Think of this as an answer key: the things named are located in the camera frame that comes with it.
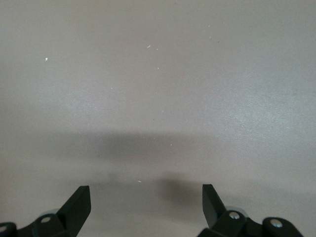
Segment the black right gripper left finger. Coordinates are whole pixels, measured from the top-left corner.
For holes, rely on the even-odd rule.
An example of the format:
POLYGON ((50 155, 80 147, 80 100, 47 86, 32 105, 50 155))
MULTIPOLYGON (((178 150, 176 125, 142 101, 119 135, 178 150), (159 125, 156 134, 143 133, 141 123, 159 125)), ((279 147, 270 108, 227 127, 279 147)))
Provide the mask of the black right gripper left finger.
POLYGON ((18 229, 13 222, 0 224, 2 237, 76 237, 90 215, 90 188, 80 186, 57 210, 18 229))

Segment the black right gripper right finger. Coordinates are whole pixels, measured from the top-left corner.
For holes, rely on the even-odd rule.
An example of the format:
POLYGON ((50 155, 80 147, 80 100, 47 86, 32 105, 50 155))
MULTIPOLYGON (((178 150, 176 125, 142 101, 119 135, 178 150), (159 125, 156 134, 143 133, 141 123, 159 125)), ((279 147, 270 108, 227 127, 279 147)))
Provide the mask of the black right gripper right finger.
POLYGON ((211 184, 202 186, 202 208, 208 228, 200 237, 303 237, 288 220, 267 217, 261 224, 237 210, 227 209, 211 184))

